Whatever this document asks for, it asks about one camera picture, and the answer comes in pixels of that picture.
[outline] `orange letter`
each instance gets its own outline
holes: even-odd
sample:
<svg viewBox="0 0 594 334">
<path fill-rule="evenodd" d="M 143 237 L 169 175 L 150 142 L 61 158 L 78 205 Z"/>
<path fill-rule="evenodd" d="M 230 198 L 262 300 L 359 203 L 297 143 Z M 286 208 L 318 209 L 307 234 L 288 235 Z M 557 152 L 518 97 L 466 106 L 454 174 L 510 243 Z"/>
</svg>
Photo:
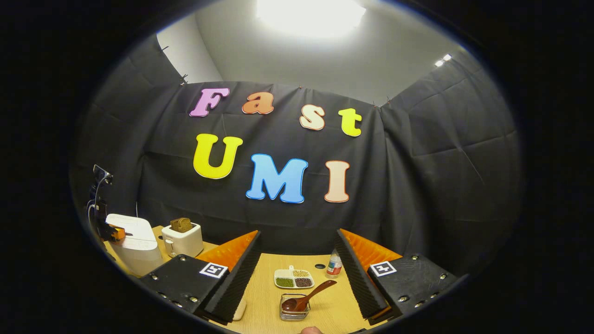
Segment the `orange letter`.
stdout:
<svg viewBox="0 0 594 334">
<path fill-rule="evenodd" d="M 349 195 L 346 194 L 346 170 L 350 165 L 348 162 L 333 160 L 326 162 L 326 167 L 330 171 L 330 182 L 328 185 L 328 193 L 324 199 L 332 203 L 341 203 L 349 200 Z"/>
<path fill-rule="evenodd" d="M 274 96 L 268 92 L 254 93 L 248 96 L 248 101 L 241 107 L 244 114 L 268 114 L 274 110 L 272 100 Z"/>
<path fill-rule="evenodd" d="M 301 108 L 301 114 L 303 114 L 303 116 L 299 117 L 299 123 L 301 123 L 302 127 L 312 130 L 322 130 L 324 128 L 324 119 L 322 116 L 324 116 L 325 113 L 322 107 L 304 105 L 303 108 Z"/>
</svg>

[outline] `white wall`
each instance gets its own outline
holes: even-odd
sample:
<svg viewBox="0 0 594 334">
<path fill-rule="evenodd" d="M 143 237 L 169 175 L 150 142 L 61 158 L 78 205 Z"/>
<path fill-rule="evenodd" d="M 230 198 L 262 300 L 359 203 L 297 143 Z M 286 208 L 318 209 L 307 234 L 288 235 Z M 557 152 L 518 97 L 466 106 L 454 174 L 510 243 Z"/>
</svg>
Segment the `white wall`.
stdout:
<svg viewBox="0 0 594 334">
<path fill-rule="evenodd" d="M 194 15 L 173 23 L 157 33 L 157 40 L 179 75 L 188 83 L 222 81 L 219 70 L 202 41 Z"/>
</svg>

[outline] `ceiling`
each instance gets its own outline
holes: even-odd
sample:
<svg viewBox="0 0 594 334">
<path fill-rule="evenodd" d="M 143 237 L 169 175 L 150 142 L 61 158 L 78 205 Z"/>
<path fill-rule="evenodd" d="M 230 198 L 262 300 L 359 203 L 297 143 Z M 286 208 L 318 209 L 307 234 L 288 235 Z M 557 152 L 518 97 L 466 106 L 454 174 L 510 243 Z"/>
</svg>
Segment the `ceiling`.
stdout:
<svg viewBox="0 0 594 334">
<path fill-rule="evenodd" d="M 256 17 L 257 0 L 220 0 L 195 13 L 225 81 L 280 83 L 382 105 L 428 74 L 460 46 L 420 18 L 383 2 L 360 0 L 361 23 L 334 39 L 271 29 Z"/>
</svg>

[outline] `blue letter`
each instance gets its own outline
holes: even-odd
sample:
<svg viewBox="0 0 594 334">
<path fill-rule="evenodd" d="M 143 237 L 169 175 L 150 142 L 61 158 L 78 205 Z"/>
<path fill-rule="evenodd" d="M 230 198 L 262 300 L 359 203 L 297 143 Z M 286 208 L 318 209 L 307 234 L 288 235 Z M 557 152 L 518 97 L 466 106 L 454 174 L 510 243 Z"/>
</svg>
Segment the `blue letter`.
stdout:
<svg viewBox="0 0 594 334">
<path fill-rule="evenodd" d="M 307 161 L 291 159 L 280 172 L 276 171 L 272 157 L 269 155 L 252 155 L 254 162 L 254 178 L 252 188 L 245 195 L 254 200 L 263 200 L 266 194 L 262 191 L 262 183 L 271 200 L 278 196 L 280 190 L 285 186 L 285 192 L 280 195 L 280 200 L 286 203 L 303 203 L 305 200 L 301 194 L 301 183 L 303 173 L 307 168 Z"/>
</svg>

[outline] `ceiling light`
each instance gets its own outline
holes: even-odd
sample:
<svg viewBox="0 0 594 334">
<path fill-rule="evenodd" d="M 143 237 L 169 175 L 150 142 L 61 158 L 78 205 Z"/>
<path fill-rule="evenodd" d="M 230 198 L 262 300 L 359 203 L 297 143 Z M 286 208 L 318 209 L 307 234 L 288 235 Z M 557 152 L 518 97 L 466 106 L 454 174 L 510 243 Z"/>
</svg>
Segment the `ceiling light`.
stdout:
<svg viewBox="0 0 594 334">
<path fill-rule="evenodd" d="M 352 0 L 258 0 L 256 16 L 285 33 L 335 37 L 358 26 L 365 10 Z"/>
</svg>

